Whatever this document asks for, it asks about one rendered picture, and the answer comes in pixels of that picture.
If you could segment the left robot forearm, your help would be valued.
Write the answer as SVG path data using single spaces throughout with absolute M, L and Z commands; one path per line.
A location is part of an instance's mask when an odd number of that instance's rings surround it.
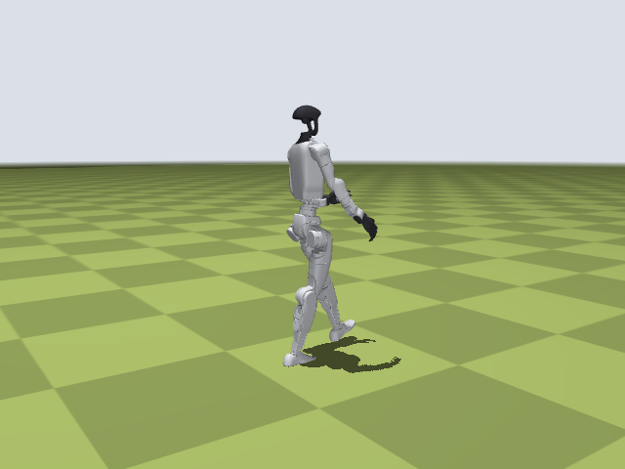
M 304 199 L 303 200 L 299 200 L 299 201 L 305 202 Z M 327 205 L 327 198 L 324 198 L 324 199 L 312 199 L 312 203 L 318 204 L 318 207 L 316 207 L 316 209 L 319 208 L 319 207 L 324 207 L 324 206 Z

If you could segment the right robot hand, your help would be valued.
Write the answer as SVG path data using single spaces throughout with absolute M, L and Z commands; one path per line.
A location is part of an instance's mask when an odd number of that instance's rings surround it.
M 363 219 L 361 220 L 358 216 L 354 216 L 354 219 L 359 223 L 362 224 L 365 228 L 365 230 L 369 233 L 369 235 L 371 236 L 371 239 L 369 239 L 369 241 L 372 241 L 373 238 L 376 236 L 377 233 L 377 226 L 374 224 L 374 219 L 368 217 L 365 213 L 363 216 Z

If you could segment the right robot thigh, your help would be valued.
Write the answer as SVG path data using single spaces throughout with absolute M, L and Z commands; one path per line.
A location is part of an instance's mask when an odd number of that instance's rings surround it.
M 308 291 L 316 294 L 316 299 L 326 281 L 331 258 L 332 258 L 332 235 L 319 225 L 310 225 L 308 228 L 307 242 L 309 247 L 314 248 L 309 260 L 309 279 L 306 287 L 301 287 L 296 292 L 296 300 L 303 305 L 304 295 Z

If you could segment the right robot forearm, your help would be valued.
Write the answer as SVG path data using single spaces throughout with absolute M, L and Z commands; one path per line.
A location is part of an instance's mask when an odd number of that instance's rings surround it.
M 334 193 L 336 194 L 337 201 L 340 201 L 347 215 L 354 219 L 354 216 L 358 216 L 361 220 L 364 216 L 364 211 L 356 206 L 354 201 L 350 197 L 350 193 L 346 190 L 345 183 L 341 179 L 337 179 L 332 184 Z

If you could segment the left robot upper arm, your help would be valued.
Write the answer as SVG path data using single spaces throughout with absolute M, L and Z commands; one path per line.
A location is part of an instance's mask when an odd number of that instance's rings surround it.
M 291 148 L 290 148 L 291 149 Z M 294 195 L 293 193 L 293 189 L 292 189 L 292 182 L 291 182 L 291 170 L 290 170 L 290 149 L 288 151 L 287 157 L 288 157 L 288 161 L 289 161 L 289 178 L 290 178 L 290 191 L 291 193 Z

